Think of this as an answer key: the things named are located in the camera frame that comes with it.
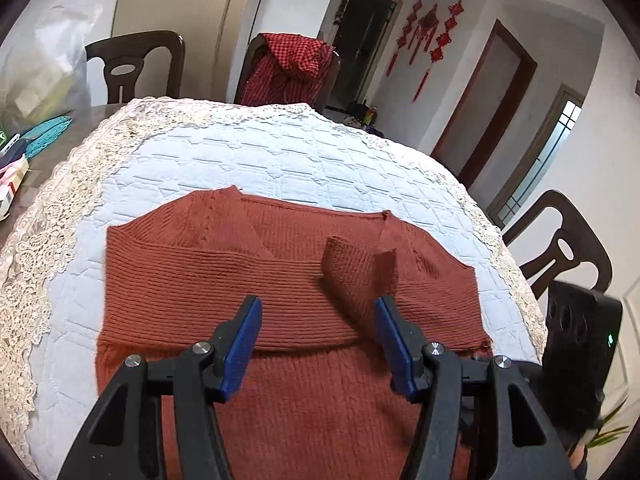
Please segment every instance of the green plant leaf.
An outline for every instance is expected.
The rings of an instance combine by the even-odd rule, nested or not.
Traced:
[[[614,408],[612,412],[609,413],[609,415],[605,416],[603,426],[618,414],[618,412],[622,409],[622,406],[625,405],[626,399],[620,402],[620,404],[616,408]]]
[[[625,431],[628,430],[629,426],[620,426],[619,428],[616,428],[615,430],[607,430],[604,433],[601,433],[601,435],[606,435],[609,433],[617,433],[618,431]]]
[[[620,435],[625,434],[625,433],[628,433],[628,431],[607,431],[607,433],[603,433],[599,437],[592,439],[592,442],[594,440],[601,440],[601,439],[607,438],[609,436],[620,436]]]
[[[588,443],[587,447],[604,446],[605,444],[608,444],[609,442],[613,442],[614,440],[617,440],[620,435],[621,435],[621,433],[614,434],[614,435],[609,435],[609,436],[603,436],[601,438],[596,438],[596,439],[592,440],[590,443]]]

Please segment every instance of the red hanging ornament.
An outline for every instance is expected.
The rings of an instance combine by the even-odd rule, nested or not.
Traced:
[[[439,46],[439,47],[436,47],[436,49],[431,51],[431,62],[436,63],[441,59],[444,59],[444,54],[442,53],[442,47]]]
[[[427,36],[428,32],[436,27],[438,23],[438,19],[436,18],[436,11],[438,10],[438,4],[434,4],[431,7],[431,10],[427,12],[423,17],[418,21],[418,27],[420,29],[420,33],[418,36],[418,43],[415,45],[414,54],[411,56],[409,64],[414,63],[415,56],[418,54],[418,50],[420,50],[420,45],[422,44],[422,40]]]
[[[456,21],[456,17],[455,16],[451,16],[446,22],[444,22],[444,30],[449,32],[457,24],[458,24],[458,22]]]
[[[440,22],[436,20],[436,24],[433,25],[433,28],[431,29],[431,34],[429,35],[429,39],[427,40],[427,43],[424,44],[423,52],[427,52],[429,47],[431,46],[431,42],[433,41],[433,37],[436,35],[436,31],[438,30],[439,24]]]
[[[406,45],[406,38],[409,35],[409,33],[414,29],[414,26],[412,25],[412,23],[418,19],[417,12],[421,8],[422,8],[422,0],[418,0],[417,2],[414,3],[412,12],[407,16],[407,19],[406,19],[407,23],[402,28],[402,34],[396,40],[396,43],[398,44],[398,50],[394,52],[393,56],[391,57],[391,61],[389,62],[389,66],[386,68],[386,77],[389,77],[389,75],[391,74],[391,71],[393,70],[394,65],[396,64],[396,60],[398,60],[398,54],[400,53],[400,49]]]
[[[420,95],[420,92],[422,91],[422,87],[424,86],[425,82],[427,81],[427,77],[429,76],[429,72],[430,69],[427,69],[427,72],[424,73],[424,77],[422,78],[422,81],[420,81],[420,86],[418,86],[418,89],[414,95],[414,100],[412,102],[415,103],[415,100],[418,98],[418,95]]]
[[[438,43],[438,46],[431,51],[431,65],[433,66],[433,63],[436,63],[442,59],[444,59],[444,54],[442,52],[442,48],[445,45],[448,45],[449,43],[451,43],[451,36],[449,35],[449,31],[452,28],[455,28],[458,26],[458,22],[456,21],[456,16],[459,16],[460,14],[462,14],[463,12],[465,12],[464,7],[462,6],[462,0],[458,0],[458,2],[456,4],[453,4],[452,6],[449,6],[449,12],[451,14],[451,17],[444,23],[444,28],[445,31],[439,35],[436,39],[436,42]],[[424,47],[424,51],[426,52],[429,49],[429,46],[431,44],[431,40],[433,40],[433,36],[435,34],[436,31],[436,27],[434,27],[433,31],[431,32],[431,37],[429,39],[429,41],[427,42],[427,45]],[[424,73],[424,77],[422,78],[422,81],[420,82],[420,86],[418,86],[418,89],[414,95],[414,102],[416,101],[416,99],[418,98],[418,95],[420,95],[420,92],[422,91],[422,88],[424,87],[425,82],[427,81],[427,78],[429,76],[431,72],[431,67],[429,67],[427,69],[427,71]]]
[[[422,0],[418,0],[417,2],[414,3],[413,12],[411,14],[409,14],[409,23],[413,23],[415,20],[418,19],[418,11],[421,8],[422,8]],[[407,47],[409,50],[411,50],[411,46],[412,46],[412,44],[414,44],[415,35],[417,34],[419,28],[420,28],[419,25],[417,27],[415,27],[414,34],[411,37],[411,41],[409,42],[409,46]]]
[[[465,12],[465,9],[462,7],[462,0],[458,0],[456,4],[449,6],[449,12],[452,16],[458,16]]]
[[[436,42],[438,43],[438,46],[448,45],[451,43],[451,36],[448,32],[443,32],[436,38]]]

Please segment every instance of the window frame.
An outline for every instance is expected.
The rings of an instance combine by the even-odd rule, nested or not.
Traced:
[[[556,98],[554,99],[551,108],[549,108],[545,120],[536,133],[536,136],[531,141],[531,144],[520,159],[516,168],[513,170],[513,173],[511,173],[510,177],[502,186],[498,195],[496,195],[494,200],[489,204],[489,207],[487,208],[487,216],[491,222],[497,225],[500,229],[503,229],[505,224],[500,220],[498,214],[506,205],[507,200],[509,200],[513,193],[518,189],[518,186],[520,186],[524,178],[527,176],[527,173],[529,173],[529,170],[533,167],[536,159],[544,149],[546,142],[551,137],[556,124],[558,124],[562,111],[564,110],[568,100],[576,103],[580,108],[582,108],[584,104],[584,97],[580,93],[565,84],[561,84],[558,89],[558,93],[556,94]]]

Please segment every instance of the wooden chair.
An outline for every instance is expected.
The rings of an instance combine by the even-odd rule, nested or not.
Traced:
[[[539,299],[551,284],[551,281],[556,279],[561,272],[575,269],[582,262],[591,262],[598,269],[598,281],[593,290],[606,292],[613,277],[611,260],[584,217],[569,202],[569,199],[559,191],[553,189],[545,191],[513,227],[502,236],[505,245],[513,242],[547,207],[552,207],[560,212],[562,225],[554,233],[549,247],[540,256],[520,267],[524,277],[529,279],[548,266],[548,264],[554,262],[531,285],[535,297]],[[558,240],[564,240],[569,245],[574,254],[571,260],[562,252]]]
[[[258,34],[258,36],[253,38],[249,43],[249,47],[246,50],[246,55],[244,56],[244,63],[242,64],[240,79],[238,80],[238,88],[236,89],[236,98],[234,99],[234,104],[239,105],[242,102],[242,94],[244,94],[244,87],[246,86],[246,82],[249,81],[251,74],[254,73],[254,70],[258,66],[258,63],[260,63],[260,60],[268,53],[268,51],[269,46],[267,45],[267,40],[265,40],[264,36],[261,34]],[[314,103],[314,110],[319,114],[322,114],[322,112],[324,111],[324,107],[329,100],[329,94],[334,87],[335,79],[338,77],[338,72],[340,72],[340,63],[340,56],[338,56],[334,52],[331,60],[331,66],[329,67],[329,70],[324,79],[324,85],[322,85],[320,93],[318,94],[316,102]]]
[[[177,99],[180,95],[182,68],[184,66],[184,40],[170,30],[150,30],[125,36],[115,36],[96,41],[86,46],[87,60],[100,57],[104,61],[104,79],[107,83],[108,104],[128,103],[135,97],[136,81],[145,65],[145,56],[153,49],[165,46],[171,53],[166,95]],[[122,65],[133,65],[126,74],[115,75],[112,71]]]

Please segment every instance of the blue coaster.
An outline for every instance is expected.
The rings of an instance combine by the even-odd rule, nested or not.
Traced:
[[[49,146],[54,140],[56,140],[71,124],[71,117],[63,116],[56,117],[49,121],[45,121],[42,124],[34,127],[26,132],[22,138],[25,140],[34,139],[27,146],[25,152],[27,158],[33,158],[47,146]]]

